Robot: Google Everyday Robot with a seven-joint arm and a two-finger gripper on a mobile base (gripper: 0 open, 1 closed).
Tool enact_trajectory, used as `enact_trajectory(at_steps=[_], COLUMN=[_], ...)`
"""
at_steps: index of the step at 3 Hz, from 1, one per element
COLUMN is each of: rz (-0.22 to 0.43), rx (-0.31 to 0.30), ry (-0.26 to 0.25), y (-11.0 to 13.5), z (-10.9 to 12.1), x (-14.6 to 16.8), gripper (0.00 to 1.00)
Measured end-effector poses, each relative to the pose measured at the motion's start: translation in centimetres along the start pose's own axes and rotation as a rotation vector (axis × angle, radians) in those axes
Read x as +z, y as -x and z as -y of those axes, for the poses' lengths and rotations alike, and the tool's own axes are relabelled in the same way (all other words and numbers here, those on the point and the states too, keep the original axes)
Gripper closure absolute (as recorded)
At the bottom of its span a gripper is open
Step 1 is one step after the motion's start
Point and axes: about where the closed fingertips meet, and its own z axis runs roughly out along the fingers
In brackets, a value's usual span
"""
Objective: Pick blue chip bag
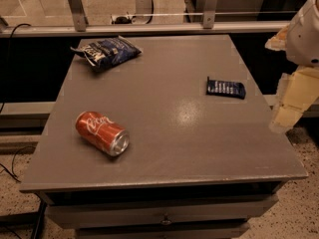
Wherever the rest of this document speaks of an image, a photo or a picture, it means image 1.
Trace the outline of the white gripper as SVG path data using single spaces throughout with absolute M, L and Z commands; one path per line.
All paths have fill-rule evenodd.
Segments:
M 269 128 L 276 133 L 286 133 L 319 99 L 318 0 L 307 0 L 289 27 L 283 27 L 268 39 L 265 48 L 286 50 L 289 61 L 302 65 L 292 75 L 283 74 L 278 82 Z

